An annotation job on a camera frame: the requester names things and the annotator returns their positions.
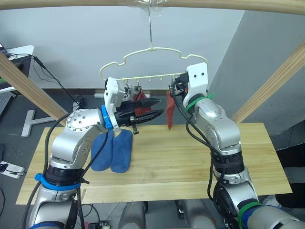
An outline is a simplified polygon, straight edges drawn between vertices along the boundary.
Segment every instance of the desk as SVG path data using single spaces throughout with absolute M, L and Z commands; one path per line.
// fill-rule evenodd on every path
M 244 163 L 248 166 L 258 195 L 292 192 L 281 163 L 262 123 L 238 124 L 241 131 Z M 45 128 L 17 204 L 26 204 L 43 169 Z M 54 129 L 50 146 L 63 127 Z M 89 169 L 82 184 L 83 203 L 127 202 L 207 198 L 210 151 L 191 138 L 184 125 L 143 125 L 134 135 L 132 161 L 129 170 L 117 174 L 107 169 Z

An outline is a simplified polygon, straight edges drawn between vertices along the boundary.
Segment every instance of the green cable tie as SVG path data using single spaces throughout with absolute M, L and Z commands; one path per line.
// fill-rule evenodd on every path
M 243 229 L 243 224 L 242 224 L 242 217 L 243 217 L 243 214 L 245 211 L 247 211 L 248 209 L 252 208 L 252 207 L 255 207 L 255 206 L 261 206 L 262 204 L 259 203 L 259 202 L 251 202 L 249 204 L 246 204 L 245 206 L 243 206 L 239 213 L 238 213 L 238 225 L 240 227 L 240 229 Z
M 212 94 L 209 94 L 209 95 L 207 95 L 207 96 L 200 97 L 200 98 L 198 98 L 198 99 L 192 101 L 190 104 L 188 104 L 188 105 L 186 106 L 186 111 L 188 112 L 189 109 L 190 109 L 192 106 L 194 106 L 197 102 L 199 102 L 200 100 L 205 99 L 205 98 L 213 99 L 214 96 L 215 96 L 215 93 L 212 93 Z
M 0 78 L 0 83 L 6 83 L 5 79 Z

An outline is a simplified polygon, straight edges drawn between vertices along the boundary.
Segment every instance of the blue sock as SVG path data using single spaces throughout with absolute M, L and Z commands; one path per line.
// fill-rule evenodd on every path
M 106 134 L 101 134 L 93 141 L 91 147 L 91 159 L 98 153 L 101 148 Z M 109 130 L 108 139 L 106 145 L 104 146 L 101 153 L 95 159 L 91 165 L 92 170 L 94 171 L 104 171 L 108 169 L 112 161 L 112 140 L 113 140 L 113 130 Z
M 132 157 L 132 132 L 121 130 L 121 133 L 112 141 L 111 170 L 116 173 L 124 173 L 128 170 Z

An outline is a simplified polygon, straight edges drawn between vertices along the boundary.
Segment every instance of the white wall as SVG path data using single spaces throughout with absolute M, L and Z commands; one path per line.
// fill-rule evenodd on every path
M 209 61 L 211 83 L 244 14 L 243 10 L 163 8 L 152 11 L 154 46 L 195 53 Z M 132 7 L 53 7 L 0 11 L 0 41 L 7 48 L 32 44 L 35 54 L 67 88 L 103 88 L 101 66 L 122 61 L 125 54 L 149 47 L 147 12 Z M 155 51 L 111 66 L 116 78 L 183 72 L 198 60 Z M 56 84 L 33 81 L 42 88 Z M 170 80 L 143 81 L 145 89 L 166 89 Z
M 210 87 L 213 100 L 232 117 L 304 40 L 303 15 L 247 11 Z M 305 119 L 304 98 L 305 67 L 244 122 L 262 122 L 276 135 Z

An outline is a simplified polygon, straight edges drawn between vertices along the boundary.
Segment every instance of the white clothes hanger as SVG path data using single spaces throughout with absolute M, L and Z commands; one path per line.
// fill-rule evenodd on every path
M 153 47 L 153 40 L 152 40 L 152 25 L 151 25 L 151 14 L 150 14 L 150 8 L 148 8 L 148 20 L 149 20 L 149 31 L 150 31 L 150 43 L 151 43 L 151 46 L 147 49 L 143 49 L 143 50 L 138 50 L 138 51 L 135 51 L 135 52 L 132 52 L 130 54 L 127 54 L 123 57 L 123 62 L 122 63 L 118 63 L 116 61 L 113 61 L 113 62 L 110 62 L 108 64 L 105 64 L 101 69 L 100 69 L 100 77 L 103 79 L 103 80 L 106 80 L 106 78 L 103 76 L 102 72 L 103 70 L 112 65 L 112 64 L 116 64 L 118 66 L 122 66 L 122 65 L 125 65 L 126 64 L 126 59 L 130 56 L 133 56 L 133 55 L 136 55 L 138 53 L 142 53 L 142 52 L 148 52 L 148 51 L 155 51 L 155 50 L 168 50 L 168 51 L 173 51 L 173 52 L 177 52 L 179 54 L 179 57 L 183 60 L 186 60 L 190 57 L 197 57 L 197 58 L 200 58 L 202 60 L 204 60 L 204 62 L 206 62 L 206 64 L 208 64 L 208 60 L 206 58 L 204 58 L 203 56 L 200 56 L 200 55 L 196 55 L 196 54 L 189 54 L 187 55 L 186 57 L 182 56 L 182 53 L 181 51 L 177 50 L 177 49 L 172 49 L 172 48 L 166 48 L 166 47 Z M 141 76 L 141 77 L 130 77 L 130 78 L 122 78 L 122 79 L 117 79 L 117 80 L 124 80 L 125 82 L 127 82 L 128 80 L 136 80 L 137 82 L 139 82 L 140 79 L 148 79 L 149 81 L 151 80 L 151 78 L 154 78 L 154 77 L 159 77 L 160 80 L 163 79 L 164 76 L 171 76 L 172 78 L 175 77 L 175 76 L 179 76 L 181 73 L 172 73 L 172 74 L 164 74 L 164 75 L 150 75 L 150 76 Z

